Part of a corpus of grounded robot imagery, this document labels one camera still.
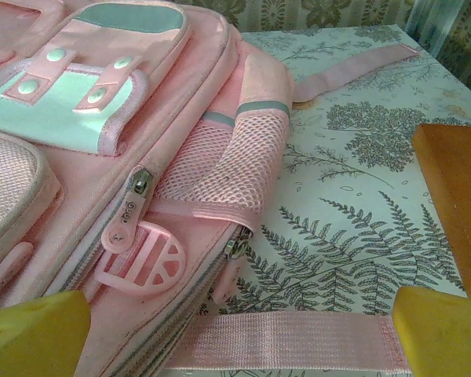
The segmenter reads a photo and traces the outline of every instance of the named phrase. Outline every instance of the tablecloth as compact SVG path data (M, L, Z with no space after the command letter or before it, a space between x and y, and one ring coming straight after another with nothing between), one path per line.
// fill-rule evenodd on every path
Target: tablecloth
M367 49L422 55L291 113L274 196L239 292L199 314L331 310L389 314L398 287L466 295L411 147L420 123L471 124L471 92L396 26L248 33L296 80ZM163 377L382 377L344 371L164 371Z

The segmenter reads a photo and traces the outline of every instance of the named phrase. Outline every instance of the pink zipper pull tab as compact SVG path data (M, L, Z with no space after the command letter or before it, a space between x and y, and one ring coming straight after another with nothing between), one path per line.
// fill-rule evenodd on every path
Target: pink zipper pull tab
M141 210L152 185L152 175L145 169L133 174L132 179L120 207L101 234L104 249L112 254L120 254L133 244Z
M253 233L246 227L238 227L232 238L225 246L227 264L221 271L215 283L214 292L211 295L215 304L223 304L237 291L237 277L246 264L244 255L248 248L248 241Z

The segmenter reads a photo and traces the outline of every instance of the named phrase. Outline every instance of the orange wooden object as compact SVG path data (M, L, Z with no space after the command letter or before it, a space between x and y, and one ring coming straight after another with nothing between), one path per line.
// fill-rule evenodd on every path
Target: orange wooden object
M471 297L471 126L422 124L412 144Z

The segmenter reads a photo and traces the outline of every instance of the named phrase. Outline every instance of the yellow object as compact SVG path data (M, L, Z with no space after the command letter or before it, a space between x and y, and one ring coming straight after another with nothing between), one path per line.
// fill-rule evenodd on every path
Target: yellow object
M402 287L392 320L414 377L471 377L471 298Z
M89 326L81 291L0 309L0 377L73 377Z

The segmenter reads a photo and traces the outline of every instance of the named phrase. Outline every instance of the mint green snap button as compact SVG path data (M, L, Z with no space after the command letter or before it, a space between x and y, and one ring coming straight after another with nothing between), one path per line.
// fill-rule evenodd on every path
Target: mint green snap button
M107 90L105 88L100 88L96 91L94 91L93 93L91 93L88 97L87 97L87 102L89 102L90 104L93 104L95 102L98 102L101 98L103 98L103 96L107 93Z
M66 51L63 49L53 49L47 54L48 61L59 61L64 58Z
M30 94L35 92L38 89L38 81L37 80L27 80L19 84L17 87L17 91L20 94Z
M129 63L131 62L133 58L132 57L123 57L122 59L118 59L114 64L113 64L113 68L115 69L120 69L120 68L124 68L124 67L127 67L129 65Z

